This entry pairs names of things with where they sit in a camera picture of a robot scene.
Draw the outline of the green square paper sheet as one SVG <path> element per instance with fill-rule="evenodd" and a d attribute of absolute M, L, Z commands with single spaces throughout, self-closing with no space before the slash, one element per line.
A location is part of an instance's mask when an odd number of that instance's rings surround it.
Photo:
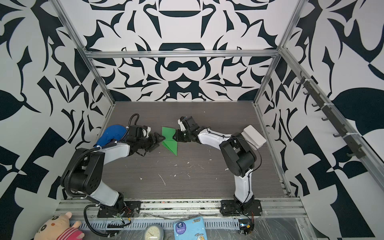
<path fill-rule="evenodd" d="M 162 127 L 162 136 L 165 137 L 165 140 L 162 141 L 163 146 L 168 149 L 175 156 L 178 155 L 178 142 L 173 139 L 173 136 L 176 133 L 176 129 Z"/>

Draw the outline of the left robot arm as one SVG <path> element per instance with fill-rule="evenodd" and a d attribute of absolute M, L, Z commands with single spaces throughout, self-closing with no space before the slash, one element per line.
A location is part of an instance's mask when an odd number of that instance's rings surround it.
<path fill-rule="evenodd" d="M 124 196 L 102 180 L 104 166 L 115 160 L 149 153 L 166 138 L 152 133 L 148 126 L 116 125 L 106 129 L 92 149 L 75 151 L 61 177 L 61 186 L 73 198 L 85 198 L 96 205 L 121 213 L 126 207 Z"/>

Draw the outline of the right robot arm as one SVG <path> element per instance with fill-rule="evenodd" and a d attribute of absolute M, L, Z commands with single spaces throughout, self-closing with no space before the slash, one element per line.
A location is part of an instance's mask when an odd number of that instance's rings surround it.
<path fill-rule="evenodd" d="M 235 204 L 245 210 L 254 201 L 252 174 L 255 171 L 256 154 L 241 134 L 225 135 L 208 127 L 200 127 L 193 117 L 180 117 L 179 130 L 173 136 L 177 142 L 195 142 L 221 151 L 227 168 L 235 178 Z"/>

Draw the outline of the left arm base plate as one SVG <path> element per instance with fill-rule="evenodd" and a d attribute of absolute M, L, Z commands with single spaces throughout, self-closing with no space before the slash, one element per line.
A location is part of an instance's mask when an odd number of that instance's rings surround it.
<path fill-rule="evenodd" d="M 99 208 L 98 218 L 112 218 L 120 214 L 123 218 L 130 218 L 141 211 L 141 201 L 124 201 L 117 202 L 112 207 L 101 205 Z"/>

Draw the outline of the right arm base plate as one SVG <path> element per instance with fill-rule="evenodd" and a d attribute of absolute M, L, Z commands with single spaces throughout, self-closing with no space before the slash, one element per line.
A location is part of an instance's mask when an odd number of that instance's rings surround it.
<path fill-rule="evenodd" d="M 263 211 L 260 200 L 250 199 L 245 204 L 239 200 L 221 200 L 220 213 L 225 216 L 240 216 L 245 215 L 251 217 L 261 216 Z"/>

